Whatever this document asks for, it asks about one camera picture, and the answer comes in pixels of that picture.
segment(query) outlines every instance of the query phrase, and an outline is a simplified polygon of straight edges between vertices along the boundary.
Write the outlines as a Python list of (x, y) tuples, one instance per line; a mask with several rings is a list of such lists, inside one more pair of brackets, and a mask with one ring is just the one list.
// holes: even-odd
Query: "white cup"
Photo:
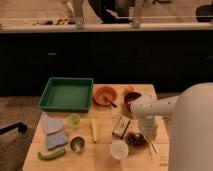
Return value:
[(128, 156), (129, 147), (124, 141), (115, 140), (110, 146), (110, 153), (115, 159), (122, 160)]

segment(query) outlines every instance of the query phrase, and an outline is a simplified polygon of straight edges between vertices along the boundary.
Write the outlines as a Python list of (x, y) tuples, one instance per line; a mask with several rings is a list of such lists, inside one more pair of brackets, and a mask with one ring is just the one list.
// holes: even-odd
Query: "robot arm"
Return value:
[(197, 84), (180, 96), (156, 101), (142, 95), (130, 110), (144, 134), (153, 135), (154, 116), (172, 117), (169, 171), (213, 170), (213, 84)]
[(149, 94), (143, 94), (132, 102), (130, 110), (139, 121), (139, 129), (144, 136), (152, 138), (157, 131), (155, 115), (171, 116), (179, 96), (155, 100)]

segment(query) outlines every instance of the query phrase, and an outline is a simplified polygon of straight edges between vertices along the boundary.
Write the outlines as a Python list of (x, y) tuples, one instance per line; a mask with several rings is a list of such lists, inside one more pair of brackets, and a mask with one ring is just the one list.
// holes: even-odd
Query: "green tray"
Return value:
[(92, 102), (92, 78), (52, 77), (39, 101), (45, 111), (88, 112)]

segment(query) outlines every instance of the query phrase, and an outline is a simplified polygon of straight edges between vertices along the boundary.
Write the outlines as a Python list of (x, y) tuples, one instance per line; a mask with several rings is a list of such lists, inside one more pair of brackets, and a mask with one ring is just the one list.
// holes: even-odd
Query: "green cucumber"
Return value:
[(54, 159), (57, 159), (58, 157), (63, 156), (65, 153), (66, 153), (66, 149), (62, 148), (49, 155), (42, 155), (40, 152), (38, 152), (38, 157), (41, 160), (54, 160)]

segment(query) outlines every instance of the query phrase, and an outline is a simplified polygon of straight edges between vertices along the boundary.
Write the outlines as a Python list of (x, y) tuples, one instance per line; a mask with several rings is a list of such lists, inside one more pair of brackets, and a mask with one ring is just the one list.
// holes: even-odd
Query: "floor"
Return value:
[[(158, 93), (158, 99), (179, 93)], [(0, 135), (0, 171), (21, 171), (30, 147), (41, 111), (37, 105), (39, 97), (0, 97), (0, 128), (23, 122), (28, 131), (21, 134), (17, 129)], [(171, 120), (165, 118), (169, 131)]]
[[(152, 3), (144, 0), (142, 6), (143, 22), (196, 22), (195, 10), (201, 5), (211, 4), (211, 0), (171, 0), (170, 3)], [(0, 23), (5, 26), (27, 25), (38, 20), (58, 20), (73, 18), (66, 6), (67, 0), (1, 0)], [(130, 17), (134, 7), (130, 8)], [(101, 23), (88, 0), (83, 1), (86, 24)]]

